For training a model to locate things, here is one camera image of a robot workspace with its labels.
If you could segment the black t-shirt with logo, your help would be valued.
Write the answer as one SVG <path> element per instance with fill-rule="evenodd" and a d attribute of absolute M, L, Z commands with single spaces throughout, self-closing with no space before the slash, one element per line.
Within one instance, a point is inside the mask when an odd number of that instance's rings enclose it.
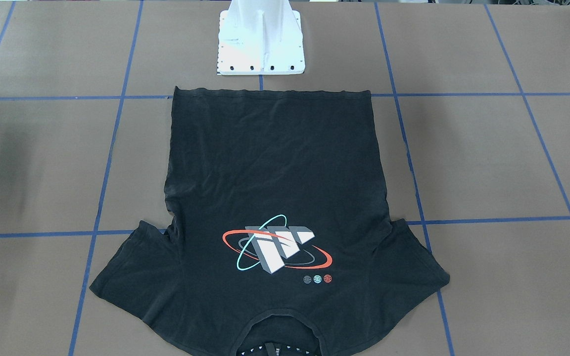
<path fill-rule="evenodd" d="M 352 356 L 450 282 L 392 221 L 371 93 L 176 88 L 164 185 L 91 283 L 193 356 Z"/>

